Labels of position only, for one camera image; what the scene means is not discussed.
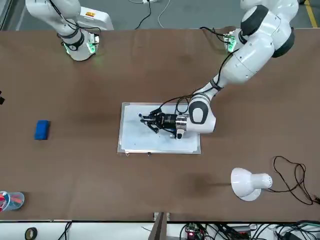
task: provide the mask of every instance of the green led light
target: green led light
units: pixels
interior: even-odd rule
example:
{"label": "green led light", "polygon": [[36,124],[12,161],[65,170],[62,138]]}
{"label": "green led light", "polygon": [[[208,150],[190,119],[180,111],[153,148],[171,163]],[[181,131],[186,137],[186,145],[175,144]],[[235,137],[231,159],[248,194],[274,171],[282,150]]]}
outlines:
{"label": "green led light", "polygon": [[65,47],[66,53],[70,55],[70,53],[69,53],[69,51],[68,51],[68,47],[67,47],[65,44],[63,44],[63,45],[64,45],[64,47]]}
{"label": "green led light", "polygon": [[96,46],[95,45],[93,45],[92,43],[87,43],[87,47],[88,47],[88,49],[89,49],[89,52],[91,53],[91,54],[94,54],[95,52],[96,52]]}

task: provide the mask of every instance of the plastic cup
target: plastic cup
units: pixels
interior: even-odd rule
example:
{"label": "plastic cup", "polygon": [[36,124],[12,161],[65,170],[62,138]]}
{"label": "plastic cup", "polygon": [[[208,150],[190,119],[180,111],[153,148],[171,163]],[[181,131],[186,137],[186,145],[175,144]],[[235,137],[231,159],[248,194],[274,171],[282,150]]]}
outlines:
{"label": "plastic cup", "polygon": [[25,202],[22,192],[0,191],[0,212],[17,210]]}

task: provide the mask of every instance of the roll of tape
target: roll of tape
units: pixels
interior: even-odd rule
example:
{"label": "roll of tape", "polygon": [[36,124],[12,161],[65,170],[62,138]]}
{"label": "roll of tape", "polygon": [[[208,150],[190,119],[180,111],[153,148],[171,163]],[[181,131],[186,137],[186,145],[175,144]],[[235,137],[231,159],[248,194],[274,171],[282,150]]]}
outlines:
{"label": "roll of tape", "polygon": [[38,235],[38,231],[35,227],[28,228],[24,233],[25,240],[34,240]]}

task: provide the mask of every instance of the gray floor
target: gray floor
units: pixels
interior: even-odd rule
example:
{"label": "gray floor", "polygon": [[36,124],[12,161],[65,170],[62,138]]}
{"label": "gray floor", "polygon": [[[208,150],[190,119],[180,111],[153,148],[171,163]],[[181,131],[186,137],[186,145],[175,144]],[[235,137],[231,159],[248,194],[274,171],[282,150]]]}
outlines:
{"label": "gray floor", "polygon": [[[4,30],[47,30],[46,23],[32,17],[25,9],[24,0],[13,0],[13,8],[5,23]],[[135,4],[128,0],[79,0],[83,7],[106,12],[110,15],[115,30],[134,29],[141,19],[149,13],[148,4]],[[320,6],[319,0],[312,4]],[[160,28],[158,15],[168,0],[151,3],[151,16],[141,25],[142,29]],[[161,17],[165,28],[186,29],[201,26],[222,28],[239,27],[244,12],[240,9],[240,0],[171,0]],[[300,6],[295,19],[295,28],[311,28],[309,16],[304,5]]]}

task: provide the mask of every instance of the yellow floor line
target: yellow floor line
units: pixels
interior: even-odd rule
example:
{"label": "yellow floor line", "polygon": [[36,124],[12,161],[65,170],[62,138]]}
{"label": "yellow floor line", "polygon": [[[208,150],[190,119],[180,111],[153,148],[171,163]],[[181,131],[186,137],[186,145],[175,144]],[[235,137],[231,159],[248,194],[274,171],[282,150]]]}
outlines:
{"label": "yellow floor line", "polygon": [[314,13],[313,13],[313,11],[312,11],[312,8],[311,8],[311,6],[310,6],[309,0],[305,0],[305,3],[304,3],[304,4],[305,4],[306,11],[307,11],[307,13],[308,13],[308,15],[309,15],[309,19],[310,19],[310,22],[311,22],[312,27],[313,27],[313,28],[317,28],[317,27],[318,27],[317,21],[316,21],[316,18],[315,18]]}

